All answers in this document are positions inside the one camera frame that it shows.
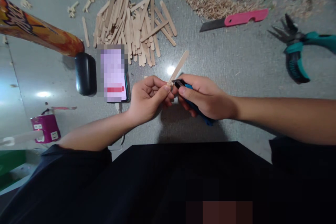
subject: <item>black shirt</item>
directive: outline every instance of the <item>black shirt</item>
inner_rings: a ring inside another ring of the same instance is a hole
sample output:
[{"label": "black shirt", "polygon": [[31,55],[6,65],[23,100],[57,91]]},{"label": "black shirt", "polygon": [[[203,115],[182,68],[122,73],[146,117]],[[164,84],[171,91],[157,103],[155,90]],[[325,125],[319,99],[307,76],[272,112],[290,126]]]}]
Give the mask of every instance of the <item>black shirt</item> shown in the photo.
[{"label": "black shirt", "polygon": [[107,149],[53,145],[0,224],[195,224],[205,201],[252,201],[253,223],[324,223],[335,210],[336,147],[270,144],[273,165],[238,142],[135,145],[114,162]]}]

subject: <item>forearm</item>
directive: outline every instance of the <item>forearm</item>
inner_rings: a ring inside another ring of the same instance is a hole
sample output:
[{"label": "forearm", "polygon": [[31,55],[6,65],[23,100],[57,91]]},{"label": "forearm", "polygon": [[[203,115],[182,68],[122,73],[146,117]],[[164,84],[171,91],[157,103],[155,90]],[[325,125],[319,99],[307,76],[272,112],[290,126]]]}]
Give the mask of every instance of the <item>forearm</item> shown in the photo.
[{"label": "forearm", "polygon": [[255,122],[301,142],[336,145],[336,100],[234,99],[238,120]]},{"label": "forearm", "polygon": [[79,127],[60,140],[60,146],[68,149],[100,151],[133,129],[127,111]]}]

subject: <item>hand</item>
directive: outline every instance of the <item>hand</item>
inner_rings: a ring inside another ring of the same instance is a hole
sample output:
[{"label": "hand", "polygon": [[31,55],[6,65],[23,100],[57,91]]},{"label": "hand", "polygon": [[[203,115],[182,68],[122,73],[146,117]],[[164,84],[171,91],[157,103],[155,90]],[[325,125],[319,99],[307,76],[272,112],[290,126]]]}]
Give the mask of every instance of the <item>hand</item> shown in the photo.
[{"label": "hand", "polygon": [[174,95],[167,82],[156,76],[149,76],[134,84],[131,106],[127,110],[129,121],[134,127],[151,120],[161,103],[169,107]]},{"label": "hand", "polygon": [[187,99],[195,103],[199,110],[207,117],[212,119],[235,118],[238,109],[235,99],[224,93],[212,80],[207,77],[183,74],[179,77],[193,88],[180,87],[178,90],[174,86],[173,94],[179,93],[180,104],[190,112],[192,117],[197,113],[184,100]]}]

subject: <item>blue utility knife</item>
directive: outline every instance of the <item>blue utility knife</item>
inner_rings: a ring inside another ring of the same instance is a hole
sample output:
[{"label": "blue utility knife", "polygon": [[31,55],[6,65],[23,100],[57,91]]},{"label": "blue utility knife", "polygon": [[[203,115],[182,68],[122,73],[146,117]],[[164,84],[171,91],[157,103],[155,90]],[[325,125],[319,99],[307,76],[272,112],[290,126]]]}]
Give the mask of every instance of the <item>blue utility knife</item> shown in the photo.
[{"label": "blue utility knife", "polygon": [[[182,80],[182,79],[176,79],[176,80],[173,80],[173,82],[174,82],[175,87],[177,87],[177,89],[179,89],[179,88],[182,87],[182,86],[184,86],[184,87],[186,87],[186,88],[193,89],[193,87],[192,87],[191,85],[185,83],[185,81]],[[205,123],[206,123],[208,126],[213,126],[213,124],[214,124],[214,122],[215,122],[216,120],[211,119],[211,118],[205,116],[205,115],[199,110],[199,108],[196,106],[195,103],[192,103],[191,101],[189,101],[189,100],[187,100],[187,99],[185,99],[185,101],[189,104],[189,106],[190,106],[193,110],[195,110],[195,111],[197,112],[197,114],[199,114],[199,115],[204,119]]]}]

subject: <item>left hand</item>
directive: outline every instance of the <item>left hand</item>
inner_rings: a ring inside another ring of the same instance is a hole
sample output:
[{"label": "left hand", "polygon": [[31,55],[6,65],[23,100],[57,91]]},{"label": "left hand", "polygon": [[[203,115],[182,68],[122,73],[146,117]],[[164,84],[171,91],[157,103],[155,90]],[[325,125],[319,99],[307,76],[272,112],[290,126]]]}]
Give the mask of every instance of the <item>left hand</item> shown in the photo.
[{"label": "left hand", "polygon": [[127,110],[129,121],[134,127],[151,120],[161,103],[169,107],[174,95],[167,82],[156,76],[149,76],[134,84],[131,106]]}]

